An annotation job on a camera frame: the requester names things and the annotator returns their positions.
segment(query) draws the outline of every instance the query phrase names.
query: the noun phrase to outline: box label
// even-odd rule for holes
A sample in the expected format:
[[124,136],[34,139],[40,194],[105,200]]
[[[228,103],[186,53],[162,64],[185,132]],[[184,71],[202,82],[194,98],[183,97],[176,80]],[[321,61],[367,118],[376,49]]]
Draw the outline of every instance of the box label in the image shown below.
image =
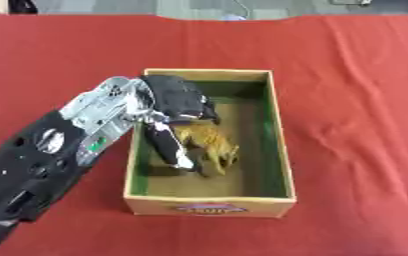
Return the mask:
[[194,215],[223,215],[229,213],[247,212],[245,208],[224,203],[185,204],[174,207],[175,210]]

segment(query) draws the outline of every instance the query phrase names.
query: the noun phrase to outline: green light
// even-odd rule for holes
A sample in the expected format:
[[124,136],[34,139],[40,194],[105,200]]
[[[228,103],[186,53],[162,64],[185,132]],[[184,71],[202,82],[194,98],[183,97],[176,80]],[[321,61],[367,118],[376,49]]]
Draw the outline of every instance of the green light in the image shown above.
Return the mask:
[[105,137],[99,137],[97,141],[92,143],[87,149],[89,149],[92,152],[97,152],[100,150],[100,148],[106,143],[106,138]]

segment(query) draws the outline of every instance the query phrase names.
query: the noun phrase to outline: wooden box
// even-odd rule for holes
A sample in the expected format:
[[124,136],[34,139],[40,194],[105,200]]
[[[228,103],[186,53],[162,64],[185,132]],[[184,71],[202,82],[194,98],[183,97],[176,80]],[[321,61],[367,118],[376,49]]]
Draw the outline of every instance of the wooden box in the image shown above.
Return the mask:
[[135,214],[280,217],[296,202],[271,71],[146,69],[195,82],[216,103],[220,129],[240,146],[239,161],[210,178],[166,166],[145,141],[131,140],[124,199]]

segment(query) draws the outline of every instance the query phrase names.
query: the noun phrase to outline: robotic arm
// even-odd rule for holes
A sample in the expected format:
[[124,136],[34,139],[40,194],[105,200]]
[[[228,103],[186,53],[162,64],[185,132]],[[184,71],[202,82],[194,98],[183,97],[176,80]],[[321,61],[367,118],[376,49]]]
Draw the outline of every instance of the robotic arm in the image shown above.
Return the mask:
[[0,243],[61,199],[136,123],[164,161],[193,170],[169,123],[219,122],[193,83],[174,76],[111,77],[49,112],[0,146]]

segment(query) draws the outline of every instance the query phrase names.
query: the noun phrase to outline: red tablecloth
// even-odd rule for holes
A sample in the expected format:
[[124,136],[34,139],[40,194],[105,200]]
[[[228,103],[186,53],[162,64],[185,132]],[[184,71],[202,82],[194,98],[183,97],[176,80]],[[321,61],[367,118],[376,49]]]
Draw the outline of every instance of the red tablecloth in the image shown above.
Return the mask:
[[298,204],[280,220],[133,216],[125,138],[0,255],[408,255],[408,16],[0,17],[0,143],[148,67],[274,70]]

